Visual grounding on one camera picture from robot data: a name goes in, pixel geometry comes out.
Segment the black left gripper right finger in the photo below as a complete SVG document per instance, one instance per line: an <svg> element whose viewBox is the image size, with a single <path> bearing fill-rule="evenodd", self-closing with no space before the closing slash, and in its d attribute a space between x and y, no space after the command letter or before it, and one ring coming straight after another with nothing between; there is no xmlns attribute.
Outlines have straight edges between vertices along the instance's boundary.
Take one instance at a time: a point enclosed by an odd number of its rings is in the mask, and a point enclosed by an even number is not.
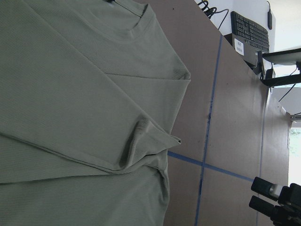
<svg viewBox="0 0 301 226"><path fill-rule="evenodd" d="M282 186L273 184L260 177L255 177L251 185L251 190L260 195L263 195L266 198L277 201L280 197Z"/></svg>

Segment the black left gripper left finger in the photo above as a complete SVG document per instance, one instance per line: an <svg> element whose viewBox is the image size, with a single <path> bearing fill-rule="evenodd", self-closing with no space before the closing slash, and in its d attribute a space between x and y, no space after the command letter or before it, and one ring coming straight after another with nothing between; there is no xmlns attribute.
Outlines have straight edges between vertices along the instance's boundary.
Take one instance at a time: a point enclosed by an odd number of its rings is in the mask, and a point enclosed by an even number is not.
<svg viewBox="0 0 301 226"><path fill-rule="evenodd" d="M274 205L257 197L252 196L249 202L249 207L253 210L262 213L263 215L267 217L271 217L274 209Z"/></svg>

